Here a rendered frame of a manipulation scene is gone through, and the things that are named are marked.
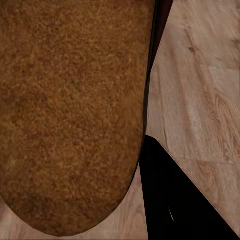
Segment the sandal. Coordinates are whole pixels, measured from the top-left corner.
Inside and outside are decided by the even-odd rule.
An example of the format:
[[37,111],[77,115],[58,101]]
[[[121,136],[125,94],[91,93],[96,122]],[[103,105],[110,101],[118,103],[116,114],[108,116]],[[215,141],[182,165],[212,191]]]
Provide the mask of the sandal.
[[153,64],[174,0],[0,0],[0,195],[71,237],[135,177]]

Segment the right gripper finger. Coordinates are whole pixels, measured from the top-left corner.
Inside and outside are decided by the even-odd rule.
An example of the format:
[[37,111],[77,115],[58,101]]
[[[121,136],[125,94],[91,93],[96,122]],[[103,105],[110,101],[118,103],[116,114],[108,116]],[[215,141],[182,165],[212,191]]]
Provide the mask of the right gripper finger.
[[139,166],[148,240],[240,240],[152,136],[145,135]]

